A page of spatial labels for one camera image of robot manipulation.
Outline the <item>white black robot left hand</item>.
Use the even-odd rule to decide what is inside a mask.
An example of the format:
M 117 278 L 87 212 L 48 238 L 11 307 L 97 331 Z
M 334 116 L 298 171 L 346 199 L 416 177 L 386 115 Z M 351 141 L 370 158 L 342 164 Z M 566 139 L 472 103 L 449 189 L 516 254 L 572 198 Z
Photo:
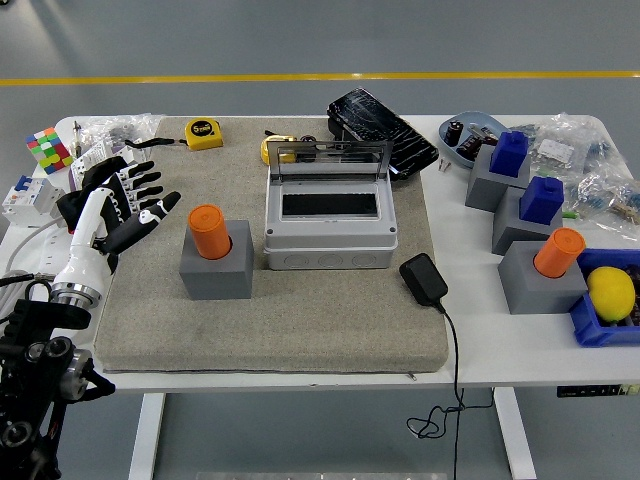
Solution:
M 72 240 L 68 262 L 53 282 L 56 302 L 98 303 L 119 255 L 159 226 L 181 199 L 178 192 L 162 194 L 155 183 L 160 177 L 152 161 L 127 164 L 115 156 L 89 168 L 81 187 L 57 202 Z

